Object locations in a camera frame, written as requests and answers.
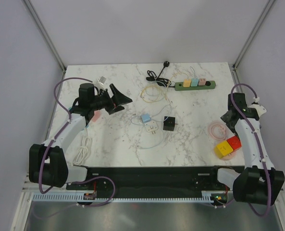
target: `black power cable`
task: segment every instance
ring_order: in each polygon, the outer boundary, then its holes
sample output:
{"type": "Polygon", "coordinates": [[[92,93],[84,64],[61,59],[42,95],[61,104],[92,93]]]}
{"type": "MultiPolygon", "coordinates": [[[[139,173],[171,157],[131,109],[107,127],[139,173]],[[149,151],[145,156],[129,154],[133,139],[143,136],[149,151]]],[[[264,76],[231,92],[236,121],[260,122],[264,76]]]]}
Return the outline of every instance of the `black power cable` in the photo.
{"type": "Polygon", "coordinates": [[[160,74],[159,74],[158,76],[155,74],[154,71],[150,71],[150,70],[147,71],[147,74],[148,74],[149,77],[146,77],[146,80],[147,80],[147,81],[156,81],[156,83],[157,83],[159,86],[167,87],[168,85],[171,84],[170,80],[167,79],[167,78],[160,78],[160,76],[161,76],[163,70],[164,70],[166,67],[169,67],[169,65],[170,65],[170,63],[169,63],[168,61],[165,61],[165,62],[163,63],[163,68],[162,68],[162,70],[161,70],[161,72],[160,72],[160,74]]]}

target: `red cube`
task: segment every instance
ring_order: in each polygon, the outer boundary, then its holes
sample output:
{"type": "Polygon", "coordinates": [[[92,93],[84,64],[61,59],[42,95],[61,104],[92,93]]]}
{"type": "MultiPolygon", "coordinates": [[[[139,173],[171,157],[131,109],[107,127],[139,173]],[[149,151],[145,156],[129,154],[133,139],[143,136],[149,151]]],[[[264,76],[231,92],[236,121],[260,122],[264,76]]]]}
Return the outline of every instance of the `red cube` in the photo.
{"type": "Polygon", "coordinates": [[[237,149],[240,149],[242,147],[242,144],[237,136],[233,136],[229,139],[227,139],[229,145],[233,148],[234,151],[237,149]]]}

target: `green power strip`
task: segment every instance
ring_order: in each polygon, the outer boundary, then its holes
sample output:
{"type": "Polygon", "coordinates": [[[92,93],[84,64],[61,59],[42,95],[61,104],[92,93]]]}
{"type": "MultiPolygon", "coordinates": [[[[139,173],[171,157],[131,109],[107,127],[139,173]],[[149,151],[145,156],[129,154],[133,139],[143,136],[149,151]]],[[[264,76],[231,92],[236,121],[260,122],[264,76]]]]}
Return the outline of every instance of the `green power strip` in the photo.
{"type": "Polygon", "coordinates": [[[215,89],[216,83],[215,81],[206,81],[204,86],[196,86],[196,87],[188,87],[184,88],[182,82],[177,82],[175,83],[175,90],[180,91],[180,90],[212,90],[215,89]]]}

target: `metal floor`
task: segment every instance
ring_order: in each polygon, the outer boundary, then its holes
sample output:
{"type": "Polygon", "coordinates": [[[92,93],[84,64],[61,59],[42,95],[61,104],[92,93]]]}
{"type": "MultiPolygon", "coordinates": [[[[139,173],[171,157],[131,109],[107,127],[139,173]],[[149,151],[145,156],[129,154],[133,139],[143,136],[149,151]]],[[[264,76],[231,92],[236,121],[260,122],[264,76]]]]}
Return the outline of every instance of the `metal floor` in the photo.
{"type": "MultiPolygon", "coordinates": [[[[33,202],[38,216],[48,216],[72,203],[33,202]]],[[[262,212],[265,206],[256,205],[262,212]]],[[[71,207],[45,220],[30,215],[26,231],[282,231],[273,207],[257,217],[245,203],[225,209],[195,203],[111,203],[102,207],[71,207]]]]}

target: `yellow plug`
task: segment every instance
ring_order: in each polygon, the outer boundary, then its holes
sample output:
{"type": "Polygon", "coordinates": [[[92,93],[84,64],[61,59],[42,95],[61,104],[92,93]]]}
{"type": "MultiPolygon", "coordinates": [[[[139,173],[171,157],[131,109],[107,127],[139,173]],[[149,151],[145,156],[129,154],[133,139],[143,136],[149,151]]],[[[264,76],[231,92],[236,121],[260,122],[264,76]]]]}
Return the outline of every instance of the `yellow plug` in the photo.
{"type": "Polygon", "coordinates": [[[183,82],[183,87],[184,88],[189,88],[190,87],[190,84],[191,84],[191,79],[184,79],[184,82],[183,82]]]}
{"type": "Polygon", "coordinates": [[[216,145],[214,148],[214,152],[218,156],[219,159],[223,158],[226,155],[229,155],[233,152],[233,148],[230,146],[228,141],[223,141],[216,145]]]}

